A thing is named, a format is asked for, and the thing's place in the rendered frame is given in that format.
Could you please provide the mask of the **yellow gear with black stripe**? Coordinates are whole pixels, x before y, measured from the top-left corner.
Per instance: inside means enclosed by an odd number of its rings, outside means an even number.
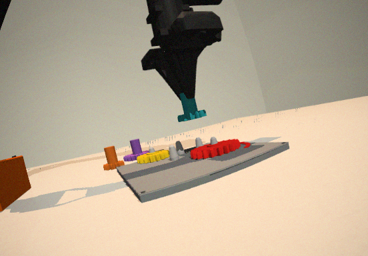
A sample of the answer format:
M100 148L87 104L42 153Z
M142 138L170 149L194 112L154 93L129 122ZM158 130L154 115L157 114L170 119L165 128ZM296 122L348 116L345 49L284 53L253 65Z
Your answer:
M140 155L137 157L137 163L152 163L154 161L160 161L162 159L165 159L169 157L169 151L168 150L159 150L159 151L155 151L153 153L147 153L144 155Z

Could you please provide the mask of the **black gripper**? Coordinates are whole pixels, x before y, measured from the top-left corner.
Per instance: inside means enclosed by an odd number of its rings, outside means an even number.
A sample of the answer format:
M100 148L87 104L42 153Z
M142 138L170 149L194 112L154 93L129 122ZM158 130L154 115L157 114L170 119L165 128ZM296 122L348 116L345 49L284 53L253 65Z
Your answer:
M223 30L220 17L212 11L189 11L182 0L158 0L152 3L147 24L152 24L154 38L141 60L143 71L156 69L181 101L195 97L197 60L207 47L200 31L214 37Z

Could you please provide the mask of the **purple gear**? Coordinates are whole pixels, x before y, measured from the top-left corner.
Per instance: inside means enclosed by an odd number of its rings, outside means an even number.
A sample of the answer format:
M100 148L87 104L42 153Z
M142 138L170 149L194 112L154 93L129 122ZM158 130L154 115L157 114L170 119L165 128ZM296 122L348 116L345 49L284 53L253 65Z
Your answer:
M132 154L123 157L124 161L134 161L137 157L149 153L148 151L142 151L139 139L130 140Z

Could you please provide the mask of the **red gear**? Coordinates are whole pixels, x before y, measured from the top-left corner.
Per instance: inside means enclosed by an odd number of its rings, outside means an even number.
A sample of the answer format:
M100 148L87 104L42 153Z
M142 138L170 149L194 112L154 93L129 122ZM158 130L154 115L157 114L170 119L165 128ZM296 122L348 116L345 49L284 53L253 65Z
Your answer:
M208 157L221 156L231 151L235 151L236 149L240 148L240 145L241 144L238 139L224 140L214 145L207 144L191 150L191 158L206 159Z

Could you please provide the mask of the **brown gear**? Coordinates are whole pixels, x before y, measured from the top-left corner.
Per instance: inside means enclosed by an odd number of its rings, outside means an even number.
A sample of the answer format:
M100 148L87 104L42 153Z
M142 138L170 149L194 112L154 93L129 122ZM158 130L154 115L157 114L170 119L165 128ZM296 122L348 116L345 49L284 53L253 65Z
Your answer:
M106 147L104 148L104 150L105 150L105 156L107 158L107 163L103 166L105 171L106 170L108 171L110 169L114 170L118 166L125 165L123 160L122 161L117 160L115 146Z

